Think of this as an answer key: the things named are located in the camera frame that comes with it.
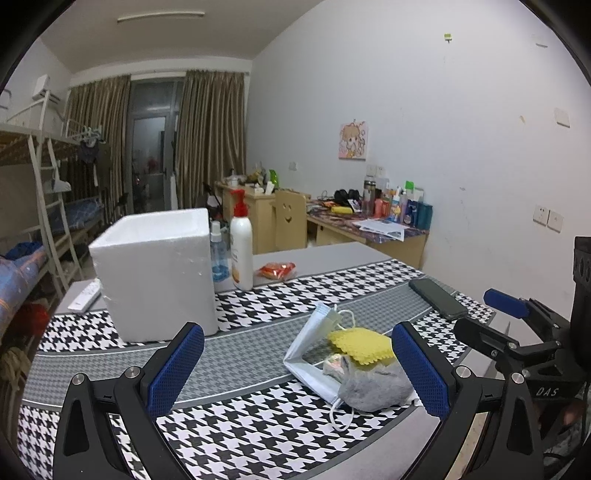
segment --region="power outlet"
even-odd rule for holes
[[[550,216],[548,217],[548,228],[560,233],[562,231],[563,223],[564,217],[561,214],[550,210]]]
[[[548,225],[548,217],[550,215],[550,211],[546,207],[542,207],[540,205],[536,205],[534,209],[534,222],[539,223],[540,225]]]

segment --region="white styrofoam box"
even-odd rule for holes
[[[124,341],[171,340],[186,322],[217,332],[206,209],[126,216],[89,249]]]

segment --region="cartoon poster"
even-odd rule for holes
[[[339,158],[366,160],[368,149],[368,124],[356,122],[340,126]]]

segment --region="curtain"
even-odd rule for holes
[[[195,208],[203,182],[246,170],[244,74],[187,72],[177,135],[178,207]]]
[[[103,138],[111,150],[111,179],[105,194],[107,218],[123,193],[125,126],[131,77],[129,75],[99,80],[74,87],[66,105],[66,118],[87,127],[102,126]],[[66,180],[72,184],[69,200],[96,196],[92,166],[75,160],[67,162]]]

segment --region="white lotion bottle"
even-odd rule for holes
[[[254,265],[252,261],[252,225],[248,219],[248,207],[244,203],[244,190],[234,190],[237,202],[234,218],[230,223],[232,251],[232,279],[240,290],[252,290]]]

